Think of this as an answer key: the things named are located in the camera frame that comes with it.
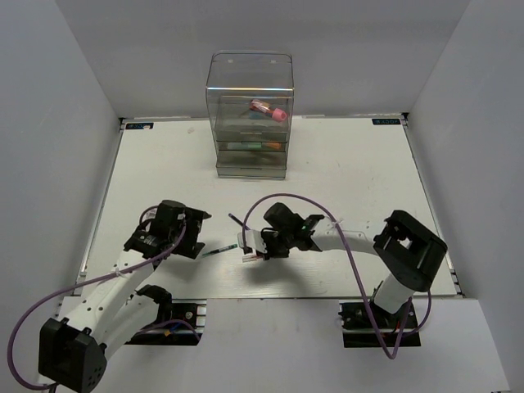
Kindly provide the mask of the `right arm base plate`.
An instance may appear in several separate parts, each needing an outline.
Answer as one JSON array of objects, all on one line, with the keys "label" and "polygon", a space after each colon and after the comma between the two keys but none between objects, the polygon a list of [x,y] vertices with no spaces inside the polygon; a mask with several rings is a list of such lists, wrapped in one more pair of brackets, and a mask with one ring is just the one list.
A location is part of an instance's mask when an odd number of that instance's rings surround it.
[{"label": "right arm base plate", "polygon": [[[370,306],[386,346],[393,349],[400,331],[400,323],[404,317],[405,305],[395,314],[388,314],[373,303]],[[338,314],[341,321],[343,345],[346,349],[381,347],[362,302],[341,302]],[[422,345],[418,332],[409,335],[418,325],[414,306],[411,305],[400,347],[420,347]]]}]

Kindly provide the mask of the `green highlighter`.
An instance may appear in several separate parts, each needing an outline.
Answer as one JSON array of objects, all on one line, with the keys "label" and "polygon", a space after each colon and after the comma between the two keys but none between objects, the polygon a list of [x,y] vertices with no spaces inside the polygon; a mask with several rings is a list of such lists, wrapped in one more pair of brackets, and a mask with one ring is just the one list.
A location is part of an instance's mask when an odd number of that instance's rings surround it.
[{"label": "green highlighter", "polygon": [[261,142],[228,142],[228,150],[239,150],[239,151],[255,151],[263,147]]}]

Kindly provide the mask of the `clear organizer lid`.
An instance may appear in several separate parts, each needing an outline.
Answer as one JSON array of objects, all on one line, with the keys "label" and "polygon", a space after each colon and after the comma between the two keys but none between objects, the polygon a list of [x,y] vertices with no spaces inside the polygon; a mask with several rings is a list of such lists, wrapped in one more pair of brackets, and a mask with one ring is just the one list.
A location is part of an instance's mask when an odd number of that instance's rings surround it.
[{"label": "clear organizer lid", "polygon": [[211,57],[206,89],[292,91],[292,57],[271,51],[216,52]]}]

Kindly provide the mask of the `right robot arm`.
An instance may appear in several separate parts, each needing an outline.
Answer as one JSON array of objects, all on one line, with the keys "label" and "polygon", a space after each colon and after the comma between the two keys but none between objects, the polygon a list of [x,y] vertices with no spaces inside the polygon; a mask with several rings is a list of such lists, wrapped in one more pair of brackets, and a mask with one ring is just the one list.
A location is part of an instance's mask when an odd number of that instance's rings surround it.
[{"label": "right robot arm", "polygon": [[448,246],[434,232],[404,210],[394,210],[383,225],[365,223],[337,229],[326,215],[300,217],[277,202],[264,214],[269,226],[257,237],[265,259],[287,258],[289,251],[351,251],[375,255],[389,270],[373,293],[369,314],[386,327],[397,320],[400,308],[413,294],[428,293]]}]

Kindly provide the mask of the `clear drawer organizer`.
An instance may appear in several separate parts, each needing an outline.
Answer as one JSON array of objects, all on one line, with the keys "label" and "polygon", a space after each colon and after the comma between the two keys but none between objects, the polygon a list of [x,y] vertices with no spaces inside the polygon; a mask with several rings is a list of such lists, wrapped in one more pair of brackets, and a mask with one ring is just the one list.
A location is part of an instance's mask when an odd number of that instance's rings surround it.
[{"label": "clear drawer organizer", "polygon": [[206,106],[219,177],[286,177],[294,92],[287,53],[238,50],[211,57]]}]

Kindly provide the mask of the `orange capped marker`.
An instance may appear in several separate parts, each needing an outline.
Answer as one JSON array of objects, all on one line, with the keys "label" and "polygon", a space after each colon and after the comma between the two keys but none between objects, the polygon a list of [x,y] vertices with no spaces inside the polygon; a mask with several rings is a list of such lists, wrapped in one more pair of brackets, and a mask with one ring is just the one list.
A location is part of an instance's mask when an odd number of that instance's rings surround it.
[{"label": "orange capped marker", "polygon": [[279,142],[264,142],[263,148],[268,150],[280,151],[283,149],[283,145]]}]

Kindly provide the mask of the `blue eraser case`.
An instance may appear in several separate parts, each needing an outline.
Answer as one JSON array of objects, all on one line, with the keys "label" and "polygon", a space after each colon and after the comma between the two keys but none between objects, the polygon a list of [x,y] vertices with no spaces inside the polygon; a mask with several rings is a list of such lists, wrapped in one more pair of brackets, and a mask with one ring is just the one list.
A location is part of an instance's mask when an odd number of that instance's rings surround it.
[{"label": "blue eraser case", "polygon": [[267,116],[259,112],[252,112],[252,111],[248,113],[248,119],[249,120],[261,120],[261,121],[271,121],[272,120],[270,116]]}]

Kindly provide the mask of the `pink glue bottle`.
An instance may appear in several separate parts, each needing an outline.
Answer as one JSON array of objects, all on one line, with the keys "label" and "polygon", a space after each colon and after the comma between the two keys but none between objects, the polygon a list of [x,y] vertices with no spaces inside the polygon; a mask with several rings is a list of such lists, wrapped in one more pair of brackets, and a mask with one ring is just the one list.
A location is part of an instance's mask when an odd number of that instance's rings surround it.
[{"label": "pink glue bottle", "polygon": [[251,100],[250,111],[264,115],[278,123],[282,123],[287,120],[287,113],[284,110],[276,106],[272,106],[267,102],[263,102],[260,99]]}]

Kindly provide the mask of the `red pen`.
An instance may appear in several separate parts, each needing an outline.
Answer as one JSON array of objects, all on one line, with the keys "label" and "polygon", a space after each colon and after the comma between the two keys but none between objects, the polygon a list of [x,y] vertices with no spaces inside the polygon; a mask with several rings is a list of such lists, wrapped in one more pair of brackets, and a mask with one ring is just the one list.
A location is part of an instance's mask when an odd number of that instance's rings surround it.
[{"label": "red pen", "polygon": [[249,254],[242,257],[242,263],[253,263],[256,261],[264,260],[263,255]]}]

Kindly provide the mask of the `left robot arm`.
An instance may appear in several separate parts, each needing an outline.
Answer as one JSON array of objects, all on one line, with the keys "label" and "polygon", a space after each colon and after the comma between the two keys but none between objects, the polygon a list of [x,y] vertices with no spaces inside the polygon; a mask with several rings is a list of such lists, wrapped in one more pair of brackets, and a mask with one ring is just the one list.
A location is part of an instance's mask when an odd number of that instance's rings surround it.
[{"label": "left robot arm", "polygon": [[204,210],[162,201],[124,243],[110,276],[64,318],[42,326],[39,373],[72,391],[90,392],[122,345],[146,328],[169,324],[171,293],[145,281],[171,255],[198,257],[204,247],[198,236],[209,218]]}]

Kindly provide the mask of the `green pen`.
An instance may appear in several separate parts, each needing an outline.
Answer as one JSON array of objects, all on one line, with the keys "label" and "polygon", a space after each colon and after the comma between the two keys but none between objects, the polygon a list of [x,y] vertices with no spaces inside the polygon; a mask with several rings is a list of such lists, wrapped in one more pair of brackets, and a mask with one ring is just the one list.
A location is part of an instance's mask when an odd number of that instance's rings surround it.
[{"label": "green pen", "polygon": [[237,244],[223,246],[223,247],[220,247],[218,249],[214,249],[212,251],[207,251],[207,252],[201,254],[201,258],[206,258],[206,257],[212,256],[212,255],[221,254],[221,253],[224,253],[226,251],[234,250],[236,248],[238,248]]}]

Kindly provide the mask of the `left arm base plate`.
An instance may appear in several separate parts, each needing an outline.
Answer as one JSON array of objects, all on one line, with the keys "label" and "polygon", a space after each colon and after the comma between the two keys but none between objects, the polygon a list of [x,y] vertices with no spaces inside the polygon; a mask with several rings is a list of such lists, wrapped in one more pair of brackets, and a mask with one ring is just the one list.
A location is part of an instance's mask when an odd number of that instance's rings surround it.
[{"label": "left arm base plate", "polygon": [[135,334],[127,346],[197,346],[206,324],[205,300],[173,300],[164,316],[146,332]]}]

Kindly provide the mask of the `purple pen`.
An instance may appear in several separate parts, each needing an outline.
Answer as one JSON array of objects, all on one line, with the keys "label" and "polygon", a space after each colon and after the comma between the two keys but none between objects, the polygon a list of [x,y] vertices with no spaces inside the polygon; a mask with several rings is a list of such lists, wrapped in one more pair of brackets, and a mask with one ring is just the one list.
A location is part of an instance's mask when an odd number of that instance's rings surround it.
[{"label": "purple pen", "polygon": [[241,220],[240,220],[239,218],[237,218],[235,215],[229,213],[229,214],[228,214],[228,217],[229,217],[233,222],[235,222],[236,224],[240,225],[241,227],[244,226],[243,221],[241,221]]}]

